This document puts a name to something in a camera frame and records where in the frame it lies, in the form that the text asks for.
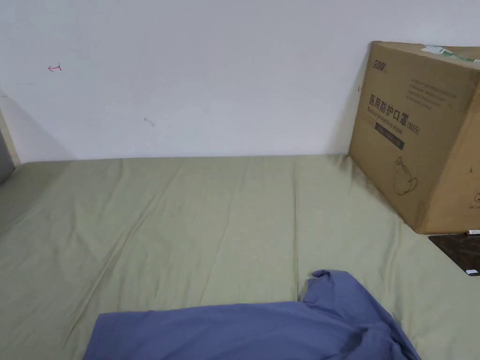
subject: wrinkled fabric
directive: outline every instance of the wrinkled fabric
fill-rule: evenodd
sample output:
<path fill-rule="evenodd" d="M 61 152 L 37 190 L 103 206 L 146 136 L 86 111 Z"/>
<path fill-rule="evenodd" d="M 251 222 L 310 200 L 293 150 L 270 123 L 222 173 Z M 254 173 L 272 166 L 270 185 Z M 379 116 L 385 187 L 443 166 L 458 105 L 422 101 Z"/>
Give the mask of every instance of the wrinkled fabric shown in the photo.
<path fill-rule="evenodd" d="M 84 359 L 420 359 L 349 273 L 313 276 L 302 302 L 101 314 Z"/>
<path fill-rule="evenodd" d="M 320 268 L 423 359 L 480 359 L 478 278 L 343 155 L 20 165 L 0 185 L 1 358 L 79 360 L 106 312 L 296 301 Z"/>

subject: bed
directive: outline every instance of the bed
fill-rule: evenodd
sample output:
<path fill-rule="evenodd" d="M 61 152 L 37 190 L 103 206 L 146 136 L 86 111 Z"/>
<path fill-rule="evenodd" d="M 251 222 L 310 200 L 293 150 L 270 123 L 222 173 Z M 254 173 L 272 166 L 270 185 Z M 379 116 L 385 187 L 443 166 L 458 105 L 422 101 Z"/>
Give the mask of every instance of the bed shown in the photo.
<path fill-rule="evenodd" d="M 350 272 L 425 359 L 478 359 L 479 278 L 348 156 L 29 163 L 0 186 L 0 351 L 81 359 L 103 312 L 297 300 Z"/>

